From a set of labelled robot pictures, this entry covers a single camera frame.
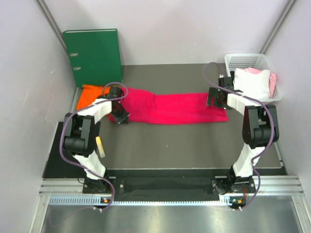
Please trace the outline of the magenta t shirt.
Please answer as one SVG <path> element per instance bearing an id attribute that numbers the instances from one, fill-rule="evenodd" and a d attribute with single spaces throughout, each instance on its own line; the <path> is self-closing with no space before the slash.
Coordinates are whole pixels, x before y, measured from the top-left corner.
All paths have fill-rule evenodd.
<path id="1" fill-rule="evenodd" d="M 122 105 L 129 112 L 129 121 L 137 123 L 180 125 L 227 122 L 224 109 L 207 106 L 207 93 L 156 95 L 128 88 Z"/>

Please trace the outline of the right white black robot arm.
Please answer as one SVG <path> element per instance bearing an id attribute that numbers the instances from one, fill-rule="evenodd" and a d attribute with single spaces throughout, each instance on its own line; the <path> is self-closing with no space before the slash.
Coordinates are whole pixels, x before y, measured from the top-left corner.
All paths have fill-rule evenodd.
<path id="1" fill-rule="evenodd" d="M 279 138 L 276 107 L 243 97 L 242 91 L 234 89 L 233 78 L 224 75 L 219 76 L 218 85 L 209 88 L 207 106 L 234 109 L 243 116 L 243 148 L 227 177 L 212 179 L 214 193 L 254 192 L 256 163 Z"/>

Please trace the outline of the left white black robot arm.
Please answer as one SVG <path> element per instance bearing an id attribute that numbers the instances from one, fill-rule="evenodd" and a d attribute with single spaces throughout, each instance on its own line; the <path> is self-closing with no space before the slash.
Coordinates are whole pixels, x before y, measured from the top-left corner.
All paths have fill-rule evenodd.
<path id="1" fill-rule="evenodd" d="M 84 193 L 113 192 L 107 170 L 100 162 L 105 157 L 99 136 L 100 121 L 110 115 L 116 123 L 127 124 L 130 114 L 122 105 L 127 95 L 128 89 L 123 84 L 109 83 L 93 103 L 65 115 L 59 151 L 62 158 L 65 153 L 74 158 L 64 161 L 85 171 Z"/>

